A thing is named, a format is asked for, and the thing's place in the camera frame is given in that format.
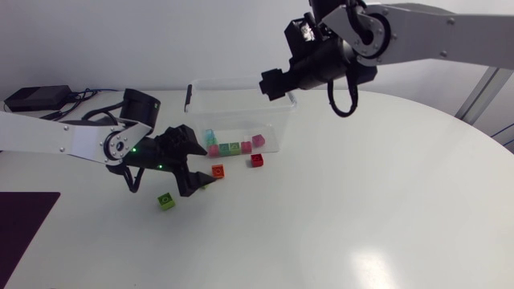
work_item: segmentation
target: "green block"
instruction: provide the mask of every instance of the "green block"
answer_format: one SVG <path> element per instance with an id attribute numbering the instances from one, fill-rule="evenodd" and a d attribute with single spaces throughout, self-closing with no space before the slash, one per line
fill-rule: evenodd
<path id="1" fill-rule="evenodd" d="M 175 207 L 175 201 L 171 198 L 169 193 L 165 193 L 162 196 L 158 197 L 159 205 L 161 205 L 161 209 L 167 210 Z"/>
<path id="2" fill-rule="evenodd" d="M 230 154 L 233 156 L 241 154 L 241 147 L 239 146 L 239 143 L 230 143 Z"/>
<path id="3" fill-rule="evenodd" d="M 230 146 L 228 144 L 219 144 L 219 155 L 230 156 Z"/>
<path id="4" fill-rule="evenodd" d="M 217 145 L 218 144 L 218 140 L 216 140 L 216 138 L 210 138 L 207 140 L 207 148 L 209 148 L 211 145 Z"/>

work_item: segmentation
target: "metal frame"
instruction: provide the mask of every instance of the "metal frame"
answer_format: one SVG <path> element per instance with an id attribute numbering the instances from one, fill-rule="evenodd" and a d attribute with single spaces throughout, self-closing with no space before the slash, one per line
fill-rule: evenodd
<path id="1" fill-rule="evenodd" d="M 473 125 L 507 83 L 513 72 L 508 69 L 489 67 L 455 117 Z"/>

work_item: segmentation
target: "orange block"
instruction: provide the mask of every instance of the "orange block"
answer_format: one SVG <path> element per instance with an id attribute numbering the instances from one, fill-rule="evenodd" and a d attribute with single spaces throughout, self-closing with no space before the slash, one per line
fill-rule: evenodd
<path id="1" fill-rule="evenodd" d="M 224 178 L 225 177 L 225 169 L 223 165 L 213 165 L 212 166 L 212 175 L 215 178 Z"/>

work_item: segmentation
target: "black power adapter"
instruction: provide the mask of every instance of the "black power adapter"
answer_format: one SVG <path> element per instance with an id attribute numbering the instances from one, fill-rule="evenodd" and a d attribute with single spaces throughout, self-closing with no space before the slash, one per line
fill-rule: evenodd
<path id="1" fill-rule="evenodd" d="M 67 85 L 21 88 L 4 100 L 12 112 L 59 110 L 67 103 L 71 89 Z"/>

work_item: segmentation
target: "white wall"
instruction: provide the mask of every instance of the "white wall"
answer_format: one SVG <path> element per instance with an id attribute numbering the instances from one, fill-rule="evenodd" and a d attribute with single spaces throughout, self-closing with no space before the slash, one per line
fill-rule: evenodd
<path id="1" fill-rule="evenodd" d="M 419 2 L 514 14 L 509 0 Z M 287 69 L 284 28 L 307 11 L 308 0 L 1 0 L 0 99 L 30 85 L 183 89 L 197 78 Z M 484 71 L 436 60 L 397 64 L 379 67 L 361 89 L 455 114 Z"/>

